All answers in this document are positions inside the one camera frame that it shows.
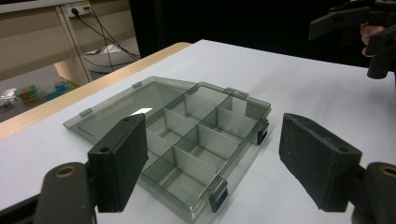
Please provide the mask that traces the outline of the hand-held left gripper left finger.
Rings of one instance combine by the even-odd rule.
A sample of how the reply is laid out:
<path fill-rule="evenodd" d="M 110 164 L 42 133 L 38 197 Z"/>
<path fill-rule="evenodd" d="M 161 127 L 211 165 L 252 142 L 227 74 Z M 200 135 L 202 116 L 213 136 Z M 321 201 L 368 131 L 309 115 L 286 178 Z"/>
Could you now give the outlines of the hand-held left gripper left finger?
<path fill-rule="evenodd" d="M 100 213 L 122 212 L 149 159 L 146 116 L 121 119 L 88 153 Z"/>

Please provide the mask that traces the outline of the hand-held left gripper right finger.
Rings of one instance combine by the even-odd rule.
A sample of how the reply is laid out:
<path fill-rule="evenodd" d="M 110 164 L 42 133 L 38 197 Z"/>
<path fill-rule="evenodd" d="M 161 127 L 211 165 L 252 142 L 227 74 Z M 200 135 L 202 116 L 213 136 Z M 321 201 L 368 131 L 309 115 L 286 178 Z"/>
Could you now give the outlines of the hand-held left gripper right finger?
<path fill-rule="evenodd" d="M 286 113 L 278 153 L 319 209 L 347 209 L 361 151 L 313 120 Z"/>

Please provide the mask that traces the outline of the clear grey compartment storage box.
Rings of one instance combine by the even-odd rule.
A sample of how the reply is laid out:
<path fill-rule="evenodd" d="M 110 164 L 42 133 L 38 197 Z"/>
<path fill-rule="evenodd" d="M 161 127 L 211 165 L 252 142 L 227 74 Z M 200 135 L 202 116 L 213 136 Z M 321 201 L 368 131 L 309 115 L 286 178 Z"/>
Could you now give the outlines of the clear grey compartment storage box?
<path fill-rule="evenodd" d="M 95 144 L 121 119 L 145 114 L 148 161 L 139 184 L 196 224 L 214 216 L 257 157 L 270 111 L 232 88 L 149 77 L 64 125 Z"/>

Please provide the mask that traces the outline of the light wooden table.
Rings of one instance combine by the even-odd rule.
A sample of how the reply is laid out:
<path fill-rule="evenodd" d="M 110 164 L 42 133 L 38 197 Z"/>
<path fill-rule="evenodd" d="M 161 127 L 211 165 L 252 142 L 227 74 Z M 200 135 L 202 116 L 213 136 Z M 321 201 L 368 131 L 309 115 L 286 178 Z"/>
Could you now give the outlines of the light wooden table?
<path fill-rule="evenodd" d="M 127 77 L 133 76 L 149 66 L 158 63 L 173 54 L 190 46 L 191 43 L 178 42 L 170 47 L 159 50 L 136 63 L 132 63 L 121 69 L 110 73 L 104 77 L 98 78 L 74 91 L 70 91 L 54 100 L 39 105 L 33 109 L 19 114 L 18 116 L 0 122 L 0 140 L 6 139 L 18 132 L 21 132 L 39 121 L 46 119 L 61 110 L 117 83 Z"/>

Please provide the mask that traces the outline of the blue plastic item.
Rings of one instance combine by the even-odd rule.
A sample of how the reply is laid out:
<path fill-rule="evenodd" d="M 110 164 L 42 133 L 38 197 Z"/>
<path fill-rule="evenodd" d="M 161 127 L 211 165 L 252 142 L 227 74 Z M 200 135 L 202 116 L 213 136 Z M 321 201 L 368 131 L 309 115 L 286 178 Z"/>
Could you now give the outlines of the blue plastic item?
<path fill-rule="evenodd" d="M 49 85 L 46 90 L 46 98 L 48 100 L 55 99 L 67 92 L 70 92 L 72 90 L 75 90 L 78 88 L 78 85 L 72 83 L 72 82 L 57 82 L 52 85 Z"/>

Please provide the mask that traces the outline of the white crumpled sheet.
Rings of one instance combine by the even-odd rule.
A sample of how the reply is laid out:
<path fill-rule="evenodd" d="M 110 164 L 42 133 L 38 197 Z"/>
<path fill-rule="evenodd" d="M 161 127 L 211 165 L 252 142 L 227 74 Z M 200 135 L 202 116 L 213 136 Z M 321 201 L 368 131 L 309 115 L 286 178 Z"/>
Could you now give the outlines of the white crumpled sheet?
<path fill-rule="evenodd" d="M 122 47 L 120 45 L 108 45 L 105 47 L 102 47 L 100 49 L 95 49 L 91 50 L 88 52 L 85 52 L 85 55 L 96 55 L 96 54 L 111 54 L 111 53 L 119 53 L 122 51 Z"/>

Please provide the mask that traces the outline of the colourful packet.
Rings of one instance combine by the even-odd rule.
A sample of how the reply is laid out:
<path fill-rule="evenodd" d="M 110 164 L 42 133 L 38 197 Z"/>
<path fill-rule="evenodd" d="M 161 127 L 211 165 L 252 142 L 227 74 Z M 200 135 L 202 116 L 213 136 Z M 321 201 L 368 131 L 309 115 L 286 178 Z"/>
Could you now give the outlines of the colourful packet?
<path fill-rule="evenodd" d="M 31 103 L 39 99 L 36 85 L 30 85 L 23 88 L 16 89 L 14 91 L 15 96 L 18 100 L 23 103 Z"/>

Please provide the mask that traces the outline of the clear plastic bag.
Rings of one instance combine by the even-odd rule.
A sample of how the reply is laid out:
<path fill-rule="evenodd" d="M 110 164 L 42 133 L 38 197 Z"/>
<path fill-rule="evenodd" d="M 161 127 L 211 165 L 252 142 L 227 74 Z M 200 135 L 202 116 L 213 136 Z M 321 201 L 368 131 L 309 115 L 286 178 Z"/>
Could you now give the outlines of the clear plastic bag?
<path fill-rule="evenodd" d="M 6 90 L 0 93 L 0 112 L 5 112 L 9 110 L 15 100 L 14 89 Z"/>

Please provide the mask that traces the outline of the beige wooden cabinet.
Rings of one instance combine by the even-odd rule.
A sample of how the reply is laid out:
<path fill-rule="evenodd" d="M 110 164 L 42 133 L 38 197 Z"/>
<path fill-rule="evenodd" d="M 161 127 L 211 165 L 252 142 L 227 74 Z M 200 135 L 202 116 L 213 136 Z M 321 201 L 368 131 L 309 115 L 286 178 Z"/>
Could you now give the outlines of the beige wooden cabinet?
<path fill-rule="evenodd" d="M 69 17 L 65 5 L 91 3 Z M 118 42 L 134 36 L 129 0 L 0 0 L 0 80 L 53 64 L 78 85 L 92 80 L 82 54 L 105 44 L 103 25 Z"/>

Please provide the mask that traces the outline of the white wall socket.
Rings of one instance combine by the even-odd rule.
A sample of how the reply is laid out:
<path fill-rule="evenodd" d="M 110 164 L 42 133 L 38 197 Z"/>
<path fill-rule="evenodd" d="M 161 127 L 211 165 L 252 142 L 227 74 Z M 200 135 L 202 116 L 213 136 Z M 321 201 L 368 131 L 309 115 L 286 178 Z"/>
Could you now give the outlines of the white wall socket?
<path fill-rule="evenodd" d="M 89 9 L 91 8 L 91 3 L 89 1 L 80 1 L 75 3 L 70 3 L 65 5 L 66 13 L 69 17 L 76 17 L 71 13 L 71 9 L 76 8 L 79 12 L 79 16 L 89 14 Z"/>

